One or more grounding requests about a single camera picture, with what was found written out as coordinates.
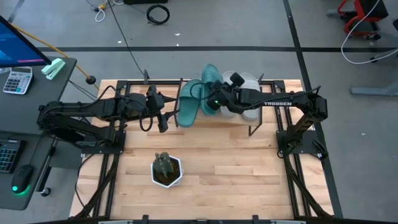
concrete floor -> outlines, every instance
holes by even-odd
[[[100,4],[100,0],[90,0]],[[390,16],[380,23],[382,39],[377,42],[352,38],[347,47],[398,47],[398,32],[392,20],[398,17],[398,2],[384,0]],[[18,0],[0,1],[0,15],[11,15]],[[340,47],[344,41],[343,22],[325,16],[340,0],[290,0],[290,7],[302,47]],[[171,18],[164,26],[147,24],[139,11],[115,6],[114,11],[127,38],[135,47],[179,46],[265,46],[294,47],[284,3],[278,0],[170,0],[166,6]],[[145,11],[148,5],[137,5]],[[97,23],[86,1],[24,1],[15,25],[57,47],[124,47],[125,43],[109,9],[106,19]],[[36,46],[42,44],[32,41]],[[151,78],[197,78],[206,63],[220,71],[250,72],[264,79],[301,79],[295,52],[273,51],[161,51],[133,52]],[[128,52],[67,52],[98,80],[140,78]],[[356,61],[372,54],[347,54]],[[395,137],[395,98],[352,96],[351,86],[386,86],[398,78],[398,61],[388,58],[377,64],[352,65],[339,53],[303,54],[312,87],[321,85],[320,94],[329,102],[330,117],[322,123],[345,218],[398,222],[397,143]],[[71,80],[93,94],[75,70]],[[90,101],[68,85],[62,101]],[[63,149],[59,157],[80,160]],[[64,219],[72,203],[76,170],[53,169],[47,185],[53,192],[47,198],[35,194],[22,212],[0,210],[5,223],[29,223]]]

succulent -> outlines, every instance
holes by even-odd
[[[155,153],[155,161],[153,162],[154,169],[156,172],[163,173],[164,177],[167,177],[167,174],[171,174],[173,172],[172,161],[170,160],[170,156],[167,152],[162,152],[161,154]]]

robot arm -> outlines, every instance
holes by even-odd
[[[303,111],[303,116],[293,126],[287,128],[287,144],[296,147],[301,145],[302,134],[314,123],[328,117],[327,102],[318,93],[300,91],[297,93],[261,93],[257,90],[239,88],[244,83],[240,75],[231,76],[232,85],[214,82],[210,90],[207,105],[217,110],[226,106],[230,112],[242,114],[245,110],[257,109],[260,106],[294,106]]]
[[[165,103],[175,101],[157,92],[156,86],[151,85],[147,96],[130,93],[126,96],[118,94],[114,98],[101,99],[99,97],[92,103],[62,103],[50,102],[39,107],[37,124],[48,134],[68,141],[80,148],[107,147],[119,149],[124,144],[124,127],[118,129],[112,126],[97,127],[73,117],[97,117],[102,121],[127,121],[140,120],[157,117],[159,120],[159,131],[161,133],[168,129],[167,120],[178,111],[162,114],[160,111]]]

potted plant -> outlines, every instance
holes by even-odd
[[[153,183],[165,188],[180,184],[183,174],[180,159],[169,156],[167,152],[156,153],[155,157],[150,165]]]

teal slipper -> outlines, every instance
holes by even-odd
[[[179,101],[180,112],[178,112],[177,122],[183,128],[189,128],[193,125],[197,111],[200,104],[202,85],[197,84],[192,88],[192,95],[190,93],[191,87],[201,83],[200,80],[190,80],[181,89]]]
[[[204,100],[200,102],[201,110],[203,110],[203,113],[205,115],[216,115],[216,111],[207,106],[206,99],[209,95],[209,86],[211,86],[216,80],[219,80],[221,82],[223,81],[223,77],[218,72],[218,69],[212,64],[206,65],[201,74],[201,81],[203,83],[206,83],[207,86],[203,86],[201,89],[201,99]]]

